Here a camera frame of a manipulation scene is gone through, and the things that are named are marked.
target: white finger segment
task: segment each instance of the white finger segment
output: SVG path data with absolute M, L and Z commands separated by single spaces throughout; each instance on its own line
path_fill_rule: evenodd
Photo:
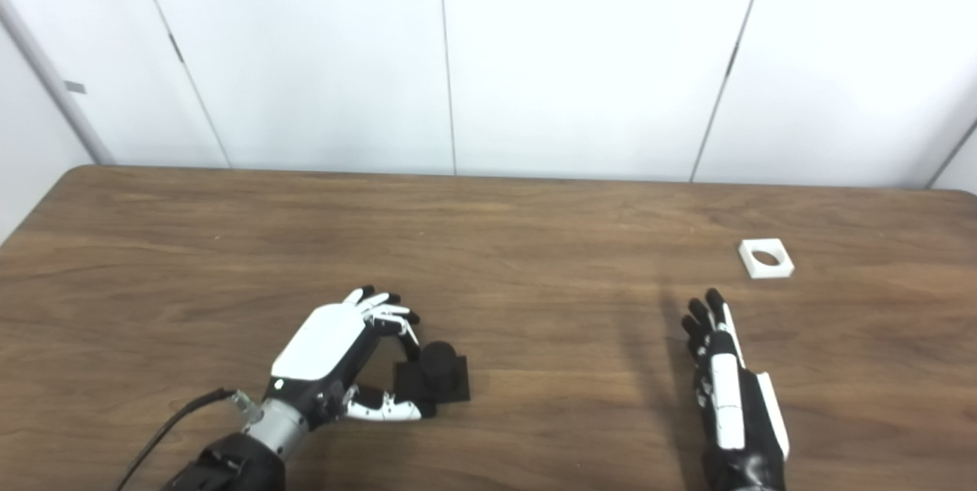
M 383 304 L 390 299 L 390 292 L 381 292 L 379 294 L 374 294 L 370 296 L 369 299 L 363 300 L 363 311 L 369 310 L 370 308 L 375 308 Z
M 716 415 L 716 443 L 720 449 L 743 449 L 743 398 L 740 394 L 740 360 L 733 354 L 712 356 L 712 408 Z
M 360 421 L 417 421 L 421 418 L 421 412 L 412 401 L 394 403 L 394 396 L 384 392 L 383 405 L 379 409 L 371 409 L 351 401 L 346 407 L 346 416 L 358 418 Z
M 740 349 L 740 338 L 736 335 L 736 324 L 733 323 L 733 314 L 730 313 L 730 306 L 726 302 L 723 302 L 723 318 L 726 320 L 726 323 L 720 323 L 719 330 L 729 332 L 730 337 L 733 337 L 733 345 L 736 346 L 736 355 L 740 357 L 740 367 L 746 369 L 746 362 L 743 361 L 743 351 Z
M 359 304 L 363 298 L 363 289 L 356 289 L 343 299 L 344 304 Z
M 774 435 L 777 436 L 777 443 L 784 452 L 784 460 L 788 459 L 791 453 L 791 440 L 788 439 L 788 426 L 784 424 L 784 415 L 781 413 L 781 405 L 777 402 L 777 394 L 774 393 L 774 383 L 770 380 L 768 373 L 760 373 L 756 376 L 760 384 L 760 393 L 763 394 L 763 401 L 767 404 L 767 415 L 770 415 L 770 425 L 774 428 Z
M 414 343 L 417 344 L 418 346 L 421 345 L 421 342 L 418 340 L 418 335 L 414 334 L 414 328 L 411 327 L 411 324 L 404 323 L 404 327 L 406 328 L 406 331 L 408 331 L 408 334 L 411 335 L 411 340 L 414 341 Z

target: wood grain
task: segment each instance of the wood grain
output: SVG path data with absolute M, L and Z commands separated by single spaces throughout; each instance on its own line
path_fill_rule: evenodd
M 745 237 L 782 238 L 795 275 L 750 281 Z M 83 167 L 0 248 L 0 488 L 107 489 L 363 283 L 469 356 L 473 401 L 324 428 L 290 489 L 704 489 L 678 321 L 709 286 L 774 377 L 792 491 L 977 481 L 974 196 Z M 187 418 L 132 488 L 236 427 Z

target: black object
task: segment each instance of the black object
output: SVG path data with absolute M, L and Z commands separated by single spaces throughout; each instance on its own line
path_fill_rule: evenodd
M 160 491 L 285 491 L 285 463 L 240 432 L 207 446 Z
M 418 404 L 468 401 L 468 358 L 457 355 L 447 342 L 431 342 L 418 361 L 397 363 L 394 395 Z
M 150 456 L 150 453 L 153 452 L 154 447 L 160 443 L 160 440 L 163 439 L 163 436 L 165 436 L 167 432 L 173 429 L 173 426 L 177 425 L 177 422 L 180 422 L 181 418 L 184 418 L 186 415 L 191 414 L 205 405 L 210 405 L 211 403 L 221 401 L 222 399 L 227 399 L 233 396 L 233 394 L 234 391 L 226 390 L 224 388 L 217 388 L 210 393 L 205 393 L 195 400 L 192 400 L 182 407 L 180 411 L 174 413 L 172 417 L 170 417 L 169 421 L 166 421 L 165 424 L 160 426 L 160 429 L 158 429 L 156 434 L 150 438 L 150 441 L 147 442 L 146 446 L 143 447 L 143 450 L 136 455 L 135 459 L 129 463 L 129 466 L 126 467 L 125 473 L 122 473 L 122 478 L 119 478 L 118 484 L 115 485 L 115 491 L 121 491 L 121 489 L 125 487 L 126 482 L 129 481 L 129 478 L 132 477 L 133 473 L 135 473 L 136 469 L 139 467 L 139 464 L 142 464 L 143 460 L 146 460 L 146 457 Z

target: black fingertip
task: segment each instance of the black fingertip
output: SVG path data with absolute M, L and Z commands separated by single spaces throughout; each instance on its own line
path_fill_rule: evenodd
M 691 312 L 695 320 L 698 321 L 699 327 L 702 327 L 706 331 L 712 330 L 712 320 L 709 319 L 709 309 L 705 307 L 699 299 L 692 299 L 688 301 L 688 310 Z
M 430 401 L 415 401 L 414 404 L 418 407 L 418 413 L 421 414 L 421 418 L 435 418 L 437 415 L 437 405 Z
M 682 318 L 682 328 L 688 332 L 689 337 L 698 337 L 702 334 L 702 329 L 699 327 L 698 323 L 695 323 L 695 318 L 691 315 L 687 315 Z
M 421 358 L 421 347 L 406 334 L 402 334 L 400 338 L 401 346 L 404 346 L 404 355 L 408 356 L 408 361 L 418 361 Z
M 723 304 L 726 303 L 726 300 L 723 300 L 722 294 L 720 294 L 718 292 L 718 290 L 716 290 L 716 289 L 706 290 L 706 292 L 705 292 L 705 301 L 709 303 L 709 307 L 712 308 L 712 311 L 717 316 L 719 316 L 720 318 L 722 318 L 719 321 L 725 321 L 726 316 L 723 313 Z

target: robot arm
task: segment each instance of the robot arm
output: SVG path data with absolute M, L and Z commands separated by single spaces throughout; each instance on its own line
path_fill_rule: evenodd
M 743 362 L 729 305 L 716 289 L 688 303 L 682 320 L 695 360 L 695 397 L 708 448 L 702 466 L 712 491 L 785 491 L 791 445 L 767 373 Z
M 322 425 L 342 417 L 366 421 L 433 417 L 439 399 L 435 396 L 398 400 L 388 391 L 355 384 L 384 337 L 397 337 L 408 362 L 420 359 L 414 365 L 423 369 L 418 337 L 411 327 L 420 318 L 399 302 L 395 294 L 374 294 L 372 286 L 363 286 L 342 302 L 315 309 L 272 364 L 261 406 L 241 393 L 234 395 L 247 416 L 244 428 L 207 446 L 162 489 L 284 491 L 285 461 L 308 433 Z M 462 395 L 467 399 L 467 383 Z

